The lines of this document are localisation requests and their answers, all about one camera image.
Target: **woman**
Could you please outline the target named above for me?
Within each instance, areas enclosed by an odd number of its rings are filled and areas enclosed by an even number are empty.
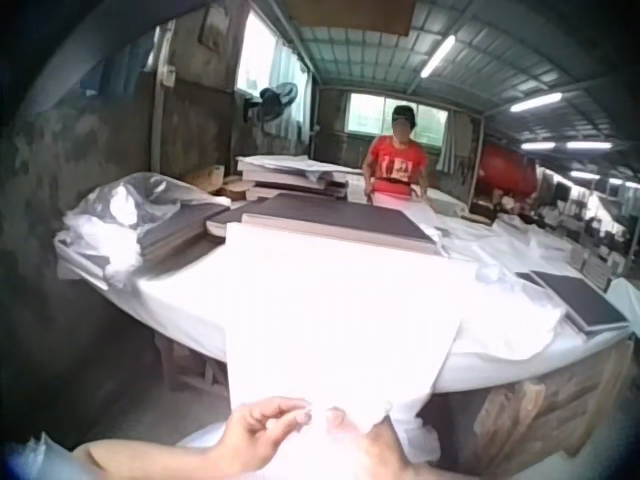
[[[367,198],[374,192],[411,196],[411,185],[420,185],[420,196],[427,197],[429,158],[422,146],[411,140],[416,115],[409,105],[398,105],[391,115],[393,135],[377,138],[362,166]]]

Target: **white curtain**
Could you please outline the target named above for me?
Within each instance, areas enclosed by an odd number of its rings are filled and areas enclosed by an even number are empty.
[[[301,128],[301,140],[309,140],[311,124],[311,76],[297,55],[282,40],[276,43],[269,85],[275,87],[283,82],[295,83],[298,97],[277,120],[265,123],[264,130],[273,135],[297,140],[298,125]]]
[[[453,173],[455,171],[456,159],[456,142],[455,142],[455,120],[454,112],[447,115],[447,123],[444,128],[442,137],[442,150],[440,152],[440,160],[436,165],[436,171]]]

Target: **fluorescent light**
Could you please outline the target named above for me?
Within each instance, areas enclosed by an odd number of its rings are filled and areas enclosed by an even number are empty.
[[[590,180],[595,180],[596,178],[600,178],[600,175],[596,175],[595,173],[589,172],[571,172],[571,176],[574,178],[588,178]]]
[[[520,145],[523,150],[551,150],[556,146],[555,142],[529,142]]]
[[[531,100],[516,103],[510,108],[510,110],[512,112],[521,112],[522,110],[528,110],[530,108],[541,107],[542,105],[558,102],[561,98],[561,93],[552,93],[550,95],[544,95],[542,97],[532,98]]]
[[[567,142],[569,149],[609,150],[611,142]]]
[[[427,66],[424,67],[424,70],[422,70],[422,73],[420,73],[420,76],[422,78],[428,77],[431,74],[431,72],[433,72],[433,69],[438,66],[438,64],[442,61],[444,56],[447,54],[447,52],[451,50],[451,47],[453,47],[454,43],[456,43],[455,35],[450,35],[449,37],[447,37],[447,39],[442,43],[442,45],[440,45],[440,48],[436,50],[436,53],[433,54],[433,56],[429,60],[429,63],[427,63]]]

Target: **red cylinder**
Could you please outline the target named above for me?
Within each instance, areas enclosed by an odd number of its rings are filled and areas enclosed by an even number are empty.
[[[480,159],[478,186],[485,191],[502,190],[518,199],[528,198],[538,189],[535,163],[514,150],[487,143]]]

